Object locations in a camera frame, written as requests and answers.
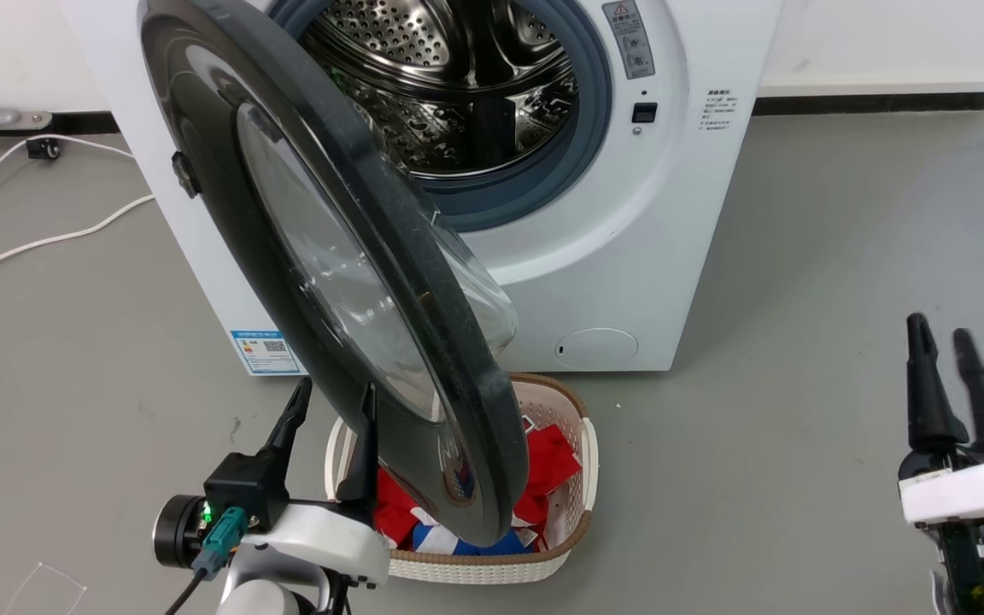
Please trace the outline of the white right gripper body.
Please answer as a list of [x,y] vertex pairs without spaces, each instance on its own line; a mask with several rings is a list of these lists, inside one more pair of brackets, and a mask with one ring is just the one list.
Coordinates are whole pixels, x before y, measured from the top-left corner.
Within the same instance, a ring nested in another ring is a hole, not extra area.
[[910,525],[984,518],[984,463],[963,467],[942,454],[910,452],[899,463],[898,488]]

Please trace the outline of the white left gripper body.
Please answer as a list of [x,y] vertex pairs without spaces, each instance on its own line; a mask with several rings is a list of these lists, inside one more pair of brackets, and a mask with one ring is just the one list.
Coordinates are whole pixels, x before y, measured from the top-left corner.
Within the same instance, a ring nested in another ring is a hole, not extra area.
[[390,550],[359,521],[315,505],[290,505],[272,530],[243,539],[243,580],[323,589],[325,573],[380,585],[390,576]]

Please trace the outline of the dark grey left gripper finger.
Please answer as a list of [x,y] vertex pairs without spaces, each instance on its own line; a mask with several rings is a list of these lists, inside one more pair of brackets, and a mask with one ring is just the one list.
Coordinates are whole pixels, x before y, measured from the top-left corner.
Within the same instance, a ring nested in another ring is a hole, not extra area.
[[338,487],[339,513],[375,513],[378,506],[378,389],[372,383],[364,389],[360,413],[364,430],[356,440],[347,478]]
[[270,476],[276,480],[285,480],[290,464],[298,429],[304,424],[308,415],[308,406],[313,392],[311,378],[301,378],[286,402],[284,411],[273,426],[265,445],[257,454],[257,458],[265,463]]

